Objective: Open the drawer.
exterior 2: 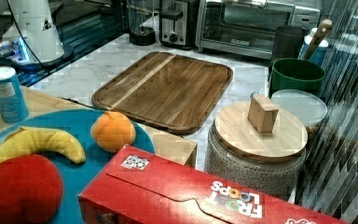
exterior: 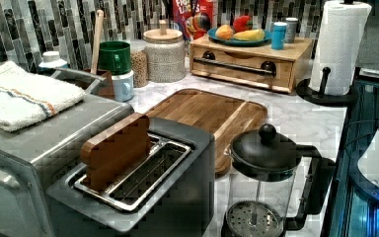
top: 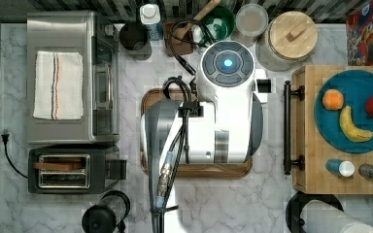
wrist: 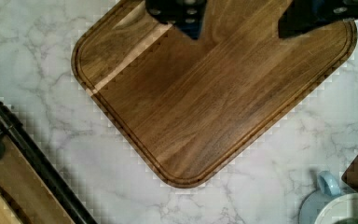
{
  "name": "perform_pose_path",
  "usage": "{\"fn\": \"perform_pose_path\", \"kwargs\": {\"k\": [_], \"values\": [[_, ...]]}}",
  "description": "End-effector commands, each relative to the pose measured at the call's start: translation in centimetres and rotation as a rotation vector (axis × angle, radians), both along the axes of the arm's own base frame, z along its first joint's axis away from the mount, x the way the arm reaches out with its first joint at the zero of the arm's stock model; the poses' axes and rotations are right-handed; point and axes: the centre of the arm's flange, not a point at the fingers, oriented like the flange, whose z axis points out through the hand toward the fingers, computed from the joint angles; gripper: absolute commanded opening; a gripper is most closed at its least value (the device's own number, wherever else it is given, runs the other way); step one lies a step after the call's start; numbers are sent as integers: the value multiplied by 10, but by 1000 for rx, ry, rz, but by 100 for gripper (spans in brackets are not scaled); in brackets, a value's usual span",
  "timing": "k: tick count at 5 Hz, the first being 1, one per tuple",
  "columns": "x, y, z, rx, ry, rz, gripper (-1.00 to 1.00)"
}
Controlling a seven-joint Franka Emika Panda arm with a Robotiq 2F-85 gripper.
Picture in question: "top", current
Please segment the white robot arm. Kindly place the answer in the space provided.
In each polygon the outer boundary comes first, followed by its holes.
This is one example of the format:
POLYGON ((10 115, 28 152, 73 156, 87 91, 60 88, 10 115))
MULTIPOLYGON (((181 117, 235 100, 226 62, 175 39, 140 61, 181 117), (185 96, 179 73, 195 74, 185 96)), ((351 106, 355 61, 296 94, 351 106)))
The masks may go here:
POLYGON ((174 187, 182 164, 242 164, 252 158, 262 139, 261 105, 270 92, 265 71, 235 41, 210 45, 190 83, 182 77, 165 81, 164 98, 141 117, 153 233, 186 233, 174 187))

